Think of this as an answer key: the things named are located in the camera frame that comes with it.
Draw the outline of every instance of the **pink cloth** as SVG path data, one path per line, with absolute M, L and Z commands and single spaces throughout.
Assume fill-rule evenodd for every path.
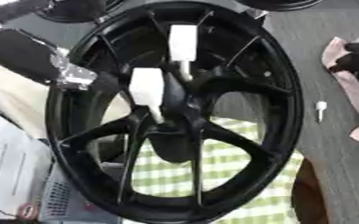
M 347 41 L 341 38 L 334 38 L 329 43 L 322 55 L 322 64 L 325 68 L 334 66 L 337 59 L 348 54 L 348 52 L 344 50 L 346 43 Z M 353 107 L 359 113 L 359 81 L 349 72 L 332 73 L 332 75 L 337 79 Z M 350 136 L 359 142 L 359 128 L 355 129 Z

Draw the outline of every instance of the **checkered tablecloth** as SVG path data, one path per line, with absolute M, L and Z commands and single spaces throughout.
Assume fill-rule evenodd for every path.
M 214 123 L 233 130 L 255 142 L 259 141 L 258 126 L 227 118 L 214 118 Z M 246 167 L 250 155 L 233 145 L 207 140 L 203 145 L 203 189 L 213 189 Z M 291 205 L 293 182 L 303 156 L 295 151 L 285 169 L 255 199 L 215 221 L 219 224 L 290 224 L 299 223 Z M 160 159 L 145 143 L 133 172 L 132 185 L 139 193 L 159 197 L 187 196 L 192 191 L 190 162 L 170 164 Z M 125 220 L 123 223 L 135 223 Z

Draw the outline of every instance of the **metal clamp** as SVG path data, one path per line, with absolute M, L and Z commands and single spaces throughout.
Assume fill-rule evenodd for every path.
M 57 85 L 62 88 L 88 90 L 88 86 L 98 77 L 95 72 L 72 64 L 67 57 L 67 50 L 63 48 L 58 48 L 51 62 L 60 71 Z

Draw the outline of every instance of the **floor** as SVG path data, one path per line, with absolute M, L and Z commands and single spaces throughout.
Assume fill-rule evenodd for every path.
M 151 1 L 130 0 L 124 8 L 143 2 Z M 224 2 L 224 6 L 244 9 L 231 1 Z M 52 24 L 35 16 L 23 17 L 10 25 L 23 27 L 68 48 L 93 27 Z M 309 10 L 273 12 L 267 26 L 299 72 L 306 118 L 298 148 L 316 169 L 330 222 L 359 223 L 359 143 L 348 137 L 359 126 L 359 115 L 320 63 L 320 54 L 332 37 L 359 36 L 359 0 L 326 0 Z M 314 121 L 314 103 L 319 100 L 328 102 L 327 117 L 322 124 Z

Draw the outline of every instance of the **white plastic fitting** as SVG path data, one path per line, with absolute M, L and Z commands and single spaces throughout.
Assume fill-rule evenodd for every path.
M 318 101 L 316 103 L 316 110 L 317 110 L 317 121 L 319 123 L 324 120 L 324 111 L 327 109 L 327 103 L 325 101 Z
M 191 81 L 191 62 L 197 57 L 197 25 L 175 24 L 171 26 L 169 47 L 172 61 L 179 62 L 179 70 L 185 81 Z
M 165 81 L 159 68 L 133 69 L 130 81 L 130 94 L 137 105 L 147 106 L 154 120 L 162 123 L 165 119 L 160 111 L 163 101 Z

